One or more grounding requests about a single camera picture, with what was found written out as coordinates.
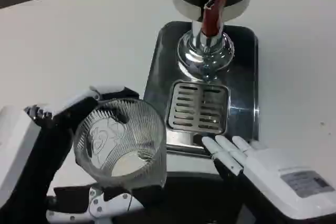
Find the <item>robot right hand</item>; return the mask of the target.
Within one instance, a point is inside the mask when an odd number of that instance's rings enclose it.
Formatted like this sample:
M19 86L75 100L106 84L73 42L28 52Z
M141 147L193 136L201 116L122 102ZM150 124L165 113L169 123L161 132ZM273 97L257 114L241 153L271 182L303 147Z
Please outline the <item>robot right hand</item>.
M335 187L295 154L254 148L240 136L201 142L257 223L335 223Z

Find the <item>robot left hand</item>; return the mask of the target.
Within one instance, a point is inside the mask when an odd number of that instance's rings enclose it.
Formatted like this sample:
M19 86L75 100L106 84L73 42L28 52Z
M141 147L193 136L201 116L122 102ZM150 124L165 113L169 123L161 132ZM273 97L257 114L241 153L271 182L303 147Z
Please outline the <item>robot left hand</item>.
M1 223L111 223L156 204L166 128L129 88L1 109Z

